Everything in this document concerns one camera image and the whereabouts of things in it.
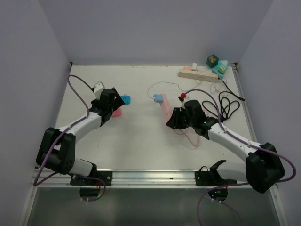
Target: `white plug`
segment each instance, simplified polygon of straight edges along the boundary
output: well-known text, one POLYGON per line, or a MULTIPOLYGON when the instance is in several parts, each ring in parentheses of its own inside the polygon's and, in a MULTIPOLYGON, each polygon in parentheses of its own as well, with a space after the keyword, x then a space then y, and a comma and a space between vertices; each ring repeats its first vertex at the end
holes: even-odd
POLYGON ((192 70, 192 71, 196 71, 196 70, 197 70, 197 63, 193 63, 193 64, 192 64, 191 70, 192 70))
POLYGON ((101 81, 99 81, 98 83, 96 83, 94 85, 93 93, 98 100, 100 99, 100 94, 104 89, 105 89, 105 87, 101 81))
POLYGON ((185 104, 187 101, 190 101, 189 96, 186 96, 186 97, 184 98, 184 101, 183 101, 183 103, 182 103, 182 108, 185 109, 184 104, 185 104))

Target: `white wall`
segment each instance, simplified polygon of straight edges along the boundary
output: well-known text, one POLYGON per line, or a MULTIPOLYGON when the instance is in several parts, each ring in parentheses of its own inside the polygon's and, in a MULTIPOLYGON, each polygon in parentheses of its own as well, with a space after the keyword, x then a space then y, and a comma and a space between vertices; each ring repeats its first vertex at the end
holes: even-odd
POLYGON ((238 62, 272 0, 39 0, 66 55, 85 65, 238 62))
POLYGON ((54 125, 68 60, 36 0, 0 1, 0 219, 18 223, 45 128, 54 125))
MULTIPOLYGON (((290 225, 300 225, 301 1, 274 0, 238 64, 238 73, 261 142, 291 159, 297 177, 279 184, 290 225)), ((286 174, 291 174, 287 166, 286 174)))

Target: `black cable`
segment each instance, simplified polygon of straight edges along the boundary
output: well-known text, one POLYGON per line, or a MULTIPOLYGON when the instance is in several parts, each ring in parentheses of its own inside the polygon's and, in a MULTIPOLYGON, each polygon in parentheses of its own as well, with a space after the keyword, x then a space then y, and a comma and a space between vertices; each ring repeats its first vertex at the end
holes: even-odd
POLYGON ((200 169, 199 171, 202 171, 203 168, 206 168, 207 171, 209 171, 208 168, 207 168, 207 166, 202 166, 201 169, 200 169))
MULTIPOLYGON (((224 122, 224 121, 228 120, 233 115, 233 113, 240 108, 240 103, 237 100, 234 100, 234 101, 231 102, 229 100, 229 98, 227 98, 227 97, 222 97, 221 98, 221 94, 222 93, 229 93, 229 94, 232 94, 233 96, 235 96, 237 99, 239 99, 241 101, 246 101, 246 100, 243 99, 242 97, 237 96, 235 93, 233 93, 223 80, 222 80, 222 82, 224 83, 224 85, 226 86, 226 88, 229 90, 229 91, 220 92, 219 95, 218 95, 218 100, 219 100, 219 103, 220 103, 220 106, 221 106, 221 112, 220 112, 220 114, 221 114, 221 122, 224 122), (224 100, 226 100, 227 103, 228 103, 226 106, 224 106, 222 104, 224 100), (231 105, 234 104, 234 103, 237 103, 237 108, 235 108, 232 112, 230 112, 231 105)), ((205 108, 207 111, 209 111, 215 117, 218 117, 217 113, 215 114, 212 111, 210 111, 208 108, 205 107, 205 103, 210 103, 215 108, 215 110, 217 111, 215 104, 212 103, 211 101, 208 101, 208 100, 205 100, 205 101, 202 102, 203 108, 205 108)))

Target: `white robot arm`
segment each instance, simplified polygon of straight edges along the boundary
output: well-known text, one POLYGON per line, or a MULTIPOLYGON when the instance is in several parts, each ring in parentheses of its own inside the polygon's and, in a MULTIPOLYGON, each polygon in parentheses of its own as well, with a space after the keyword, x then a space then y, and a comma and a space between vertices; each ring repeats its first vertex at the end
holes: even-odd
POLYGON ((264 148, 276 153, 273 145, 261 145, 248 140, 230 131, 222 123, 219 124, 216 118, 206 117, 197 100, 189 100, 182 107, 174 108, 166 125, 173 129, 192 127, 198 135, 226 147, 243 161, 232 163, 221 160, 210 167, 210 170, 199 173, 201 177, 204 176, 202 180, 211 180, 216 185, 222 185, 227 179, 248 182, 257 192, 264 193, 285 175, 278 156, 254 148, 264 148))
POLYGON ((84 177, 97 177, 97 166, 91 162, 75 158, 75 144, 92 130, 104 125, 112 113, 124 104, 124 101, 115 88, 105 89, 101 82, 92 89, 96 99, 91 102, 89 114, 79 120, 58 129, 48 128, 40 145, 37 155, 37 164, 42 165, 45 158, 45 167, 54 172, 84 177), (50 155, 47 154, 54 141, 63 133, 50 155))

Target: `white tabletop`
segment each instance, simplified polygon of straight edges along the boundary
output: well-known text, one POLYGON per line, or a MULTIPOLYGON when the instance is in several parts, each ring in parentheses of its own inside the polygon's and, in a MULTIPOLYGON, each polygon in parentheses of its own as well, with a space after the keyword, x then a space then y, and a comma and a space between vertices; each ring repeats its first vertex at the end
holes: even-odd
MULTIPOLYGON (((130 105, 122 106, 122 115, 111 118, 101 128, 95 129, 76 144, 76 157, 95 163, 99 169, 199 169, 210 167, 221 159, 239 162, 236 155, 212 141, 200 138, 200 146, 193 149, 185 136, 179 136, 165 125, 160 105, 147 97, 147 89, 159 81, 179 83, 189 90, 194 80, 179 78, 183 66, 73 66, 71 74, 83 78, 91 86, 102 81, 107 89, 115 87, 120 95, 131 97, 130 105)), ((238 94, 231 67, 225 78, 229 88, 238 94)), ((89 103, 95 98, 90 89, 71 78, 75 89, 89 103)), ((211 82, 202 82, 198 89, 209 91, 211 82)), ((171 107, 181 106, 182 93, 176 85, 160 83, 150 89, 153 94, 166 93, 171 107)), ((200 102, 210 100, 201 92, 189 93, 200 102)), ((83 104, 67 86, 56 127, 69 124, 85 113, 83 104)), ((224 123, 229 129, 251 138, 242 107, 224 123)), ((189 136, 196 140, 192 129, 189 136)))

